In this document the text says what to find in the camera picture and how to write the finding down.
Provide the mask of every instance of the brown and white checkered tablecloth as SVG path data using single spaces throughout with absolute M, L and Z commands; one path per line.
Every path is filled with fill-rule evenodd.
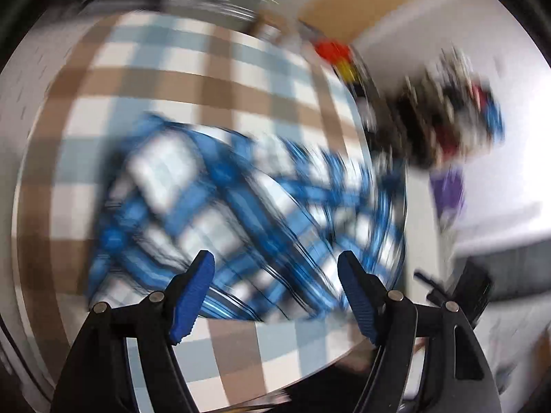
M 14 202 L 21 316 L 53 382 L 87 315 L 83 292 L 106 161 L 145 111 L 250 136 L 275 133 L 369 161 L 354 101 L 332 71 L 197 20 L 133 12 L 100 21 L 50 86 Z M 199 318 L 175 353 L 206 411 L 292 384 L 362 339 L 354 319 L 337 313 L 278 324 Z M 151 411 L 132 340 L 129 360 L 140 409 Z

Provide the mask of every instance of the metal screw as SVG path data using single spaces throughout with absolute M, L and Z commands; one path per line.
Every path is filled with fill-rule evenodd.
M 107 310 L 107 303 L 104 303 L 103 301 L 100 301 L 96 305 L 94 305 L 94 312 L 96 314 L 104 313 Z
M 399 290 L 391 290 L 388 293 L 388 297 L 392 299 L 393 301 L 401 301 L 404 299 L 404 294 L 400 292 Z
M 450 312 L 459 312 L 459 305 L 455 301 L 447 301 L 446 309 Z
M 151 295 L 149 295 L 149 300 L 151 303 L 160 303 L 162 300 L 165 299 L 165 294 L 162 292 L 153 292 Z

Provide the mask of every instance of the plaid shirt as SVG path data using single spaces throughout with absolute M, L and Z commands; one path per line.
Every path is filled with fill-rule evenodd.
M 404 182 L 275 136 L 148 115 L 121 145 L 97 222 L 90 305 L 122 305 L 108 275 L 162 290 L 209 250 L 216 274 L 201 315 L 278 320 L 347 309 L 336 259 L 352 250 L 392 287 L 404 260 Z

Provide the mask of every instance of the wooden panel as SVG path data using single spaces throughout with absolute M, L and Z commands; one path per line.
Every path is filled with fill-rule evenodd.
M 328 37 L 348 43 L 405 1 L 314 0 L 299 15 L 299 19 Z

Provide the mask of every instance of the ribbed blue pad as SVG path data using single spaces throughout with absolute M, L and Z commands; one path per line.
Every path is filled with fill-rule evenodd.
M 344 293 L 348 298 L 352 313 L 356 318 L 360 332 L 366 336 L 371 343 L 377 342 L 377 331 L 375 329 L 375 310 L 369 302 L 364 291 L 357 282 L 356 276 L 348 261 L 344 257 L 339 257 L 337 272 Z
M 186 289 L 176 303 L 173 326 L 169 331 L 172 343 L 180 343 L 191 332 L 195 319 L 203 305 L 207 290 L 214 276 L 214 256 L 206 253 L 199 268 L 189 280 Z

